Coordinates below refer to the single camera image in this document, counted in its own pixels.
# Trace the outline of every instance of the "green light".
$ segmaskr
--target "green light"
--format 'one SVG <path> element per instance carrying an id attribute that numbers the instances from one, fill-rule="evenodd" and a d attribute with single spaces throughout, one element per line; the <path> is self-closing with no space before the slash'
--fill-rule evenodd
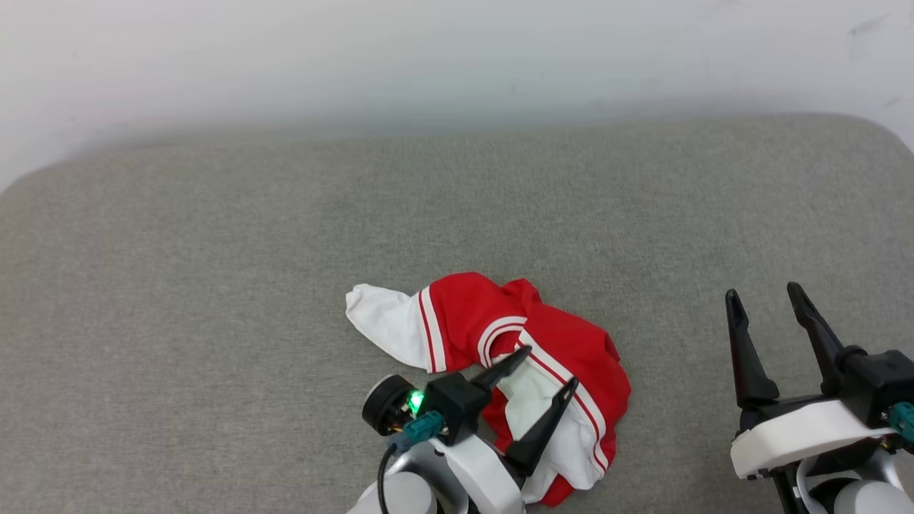
<path id="1" fill-rule="evenodd" d="M 425 393 L 422 391 L 413 391 L 409 395 L 409 400 L 407 400 L 407 403 L 409 404 L 409 409 L 412 411 L 413 416 L 419 412 L 419 406 L 422 405 L 422 398 L 424 397 Z"/>

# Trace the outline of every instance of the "white stripe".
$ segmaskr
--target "white stripe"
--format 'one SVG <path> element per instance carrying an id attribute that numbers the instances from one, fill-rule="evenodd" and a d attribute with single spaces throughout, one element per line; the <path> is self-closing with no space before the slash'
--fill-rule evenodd
<path id="1" fill-rule="evenodd" d="M 520 333 L 520 336 L 517 338 L 517 340 L 521 344 L 533 347 L 533 351 L 531 353 L 533 355 L 535 355 L 537 357 L 537 359 L 541 360 L 543 362 L 543 364 L 545 364 L 547 367 L 549 367 L 553 371 L 555 371 L 560 377 L 562 377 L 562 379 L 564 381 L 571 380 L 571 377 L 574 376 L 571 374 L 570 371 L 568 371 L 564 366 L 562 366 L 557 360 L 553 359 L 552 356 L 550 356 L 544 349 L 542 349 L 537 344 L 537 342 L 530 336 L 530 334 L 527 333 L 526 330 L 524 330 Z M 537 362 L 532 359 L 530 360 L 530 363 L 534 364 L 534 365 L 537 364 Z M 553 380 L 555 379 L 555 376 L 553 376 L 551 373 L 548 373 L 548 371 L 547 371 L 547 375 L 551 379 L 553 379 Z M 557 385 L 559 387 L 561 387 L 564 384 L 559 383 Z M 597 455 L 597 459 L 600 461 L 601 464 L 603 464 L 603 467 L 606 467 L 608 469 L 610 467 L 610 459 L 606 458 L 606 454 L 603 453 L 603 449 L 600 447 L 600 440 L 606 434 L 606 420 L 603 419 L 603 412 L 600 411 L 600 408 L 597 406 L 597 403 L 593 400 L 593 397 L 591 397 L 590 393 L 587 392 L 587 388 L 584 387 L 583 382 L 579 381 L 578 388 L 575 390 L 575 398 L 574 398 L 574 400 L 572 400 L 571 404 L 580 410 L 580 414 L 584 417 L 585 420 L 587 420 L 587 423 L 585 423 L 585 424 L 590 428 L 591 431 L 593 430 L 593 424 L 590 422 L 590 417 L 587 415 L 587 412 L 590 412 L 590 416 L 592 416 L 593 421 L 596 422 L 597 433 L 596 433 L 596 443 L 594 444 L 594 448 L 596 449 L 595 453 Z M 596 464 L 594 464 L 594 465 L 597 467 L 597 469 L 600 471 L 600 474 L 602 475 L 603 469 Z"/>
<path id="2" fill-rule="evenodd" d="M 438 326 L 438 316 L 435 314 L 435 307 L 431 305 L 430 288 L 426 287 L 419 293 L 422 301 L 422 308 L 425 309 L 425 321 L 429 324 L 429 334 L 431 335 L 431 353 L 434 356 L 435 372 L 441 373 L 447 369 L 447 361 L 444 360 L 444 340 L 441 337 L 441 327 Z"/>
<path id="3" fill-rule="evenodd" d="M 509 330 L 521 330 L 522 327 L 517 327 L 518 325 L 523 325 L 526 323 L 526 317 L 524 316 L 505 316 L 499 317 L 495 321 L 489 324 L 488 327 L 483 330 L 483 334 L 479 336 L 479 363 L 486 368 L 492 367 L 492 356 L 489 355 L 489 347 L 492 346 L 492 341 L 495 341 L 495 337 L 500 334 L 504 334 Z M 514 327 L 503 327 L 495 332 L 495 329 L 501 327 L 502 325 L 514 324 Z"/>

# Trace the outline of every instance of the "white wall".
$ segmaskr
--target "white wall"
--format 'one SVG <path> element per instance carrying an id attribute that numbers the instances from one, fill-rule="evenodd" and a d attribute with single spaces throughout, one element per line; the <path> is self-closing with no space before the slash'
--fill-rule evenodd
<path id="1" fill-rule="evenodd" d="M 137 145 L 772 111 L 914 146 L 914 0 L 0 0 L 0 189 Z"/>

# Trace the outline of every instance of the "wire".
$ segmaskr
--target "wire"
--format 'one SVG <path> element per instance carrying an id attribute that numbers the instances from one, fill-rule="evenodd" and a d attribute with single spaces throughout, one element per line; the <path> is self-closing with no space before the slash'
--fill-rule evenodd
<path id="1" fill-rule="evenodd" d="M 381 466 L 377 468 L 377 502 L 381 505 L 381 514 L 390 514 L 388 504 L 384 500 L 384 471 L 387 470 L 388 461 L 396 451 L 396 444 L 388 446 L 388 449 L 384 451 L 384 456 L 381 457 Z"/>

